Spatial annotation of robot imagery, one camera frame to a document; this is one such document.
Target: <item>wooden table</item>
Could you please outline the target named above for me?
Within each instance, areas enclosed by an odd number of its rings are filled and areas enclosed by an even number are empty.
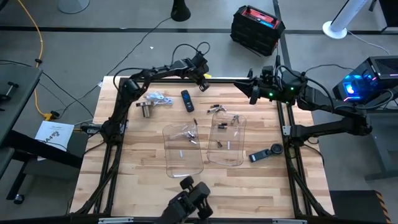
[[[188,90],[192,97],[195,107],[192,113],[185,110],[180,94],[182,90]],[[243,93],[227,83],[212,83],[204,93],[193,83],[153,83],[147,93],[153,91],[172,97],[174,105],[156,106],[150,118],[143,118],[141,108],[131,106],[112,216],[158,217],[162,214],[168,201],[181,191],[181,179],[173,179],[166,174],[162,129],[169,124],[191,122],[196,118],[205,168],[193,178],[195,183],[203,181],[211,190],[208,201],[214,211],[212,217],[294,217],[285,157],[271,156],[255,163],[250,163],[247,157],[269,148],[273,143],[282,142],[275,103],[260,99],[256,105],[250,105]],[[107,120],[113,112],[115,99],[116,89],[111,77],[105,77],[94,123],[101,124]],[[206,111],[210,105],[218,103],[224,105],[229,113],[240,114],[247,119],[244,162],[240,166],[222,166],[208,162],[206,158],[212,118],[212,114]],[[309,111],[302,111],[296,106],[293,111],[297,124],[313,124]],[[101,140],[100,135],[90,138],[87,148],[97,145]],[[86,154],[71,212],[78,210],[97,187],[104,150],[105,146]],[[321,157],[306,147],[302,147],[301,152],[308,188],[326,211],[333,213]],[[300,208],[304,211],[301,190],[297,192]],[[105,205],[106,196],[107,193],[104,194],[101,208]]]

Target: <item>clear plastic container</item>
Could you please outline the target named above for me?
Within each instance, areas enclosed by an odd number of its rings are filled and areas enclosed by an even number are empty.
[[[244,116],[223,112],[215,113],[211,121],[207,159],[221,165],[241,165],[243,163],[245,127],[246,118]]]
[[[203,170],[198,128],[194,122],[172,124],[163,129],[166,173],[169,177],[186,177]]]

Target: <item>black toolbox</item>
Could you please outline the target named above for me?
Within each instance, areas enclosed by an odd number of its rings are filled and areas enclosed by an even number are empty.
[[[234,14],[231,38],[264,56],[270,56],[284,30],[284,23],[275,16],[252,6],[242,6]]]

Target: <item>concrete floor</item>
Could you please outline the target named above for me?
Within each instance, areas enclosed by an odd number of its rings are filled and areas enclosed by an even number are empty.
[[[146,40],[122,64],[120,68],[151,67],[168,63],[174,47],[181,43],[197,45],[208,41],[211,50],[206,55],[210,74],[214,77],[245,77],[250,68],[255,73],[263,65],[272,65],[272,57],[258,57],[244,47],[232,42],[228,30],[232,15],[238,7],[250,4],[274,13],[272,0],[186,0],[192,17],[186,22],[169,20],[158,32],[149,34]],[[321,30],[325,21],[332,20],[345,0],[279,0],[282,20],[288,30]],[[25,1],[32,16],[42,27],[121,27],[151,28],[170,15],[171,0],[94,0],[81,13],[67,15],[57,9],[57,1]],[[0,25],[31,26],[29,18],[18,5],[10,1],[0,12]],[[173,33],[173,28],[203,29],[202,33]],[[375,20],[365,6],[349,25],[351,30],[377,30]],[[91,33],[91,32],[43,32],[45,43],[43,70],[75,97],[82,96],[95,86],[145,35],[142,32]],[[398,35],[361,35],[362,38],[387,48],[392,55],[398,54]],[[368,56],[385,53],[373,46],[347,36],[343,40],[332,40],[322,34],[285,35],[290,61],[294,70],[324,63],[337,63],[345,67],[356,67]],[[36,32],[0,31],[0,59],[16,60],[33,65],[39,52]],[[176,58],[191,57],[194,52],[181,48]],[[329,90],[347,71],[340,68],[319,68],[308,73]],[[45,77],[40,81],[61,100],[68,104],[72,100],[53,86]],[[47,90],[38,86],[39,105],[43,111],[62,109],[63,105]],[[95,110],[99,88],[82,100],[92,112]],[[77,103],[60,119],[63,123],[77,123],[89,119],[90,115]],[[315,123],[339,119],[329,113],[313,113]],[[41,116],[30,99],[14,129],[29,136],[37,132]],[[374,158],[374,146],[370,137],[354,137],[337,134],[320,138],[320,149],[325,157],[325,172],[330,190],[378,190],[383,196],[393,222],[398,222],[398,179],[366,182],[366,174],[379,170]],[[0,198],[13,181],[20,164],[13,163],[0,181]],[[44,177],[28,177],[21,188],[27,197],[24,204],[0,200],[0,219],[42,217],[65,213],[67,202],[73,195],[76,180],[55,180]],[[49,208],[37,205],[49,204]]]

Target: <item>tv remote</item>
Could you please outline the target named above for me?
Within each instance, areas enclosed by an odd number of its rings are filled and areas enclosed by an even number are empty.
[[[181,91],[181,95],[182,95],[182,100],[184,101],[185,104],[185,108],[187,109],[188,112],[192,112],[194,108],[188,90]]]

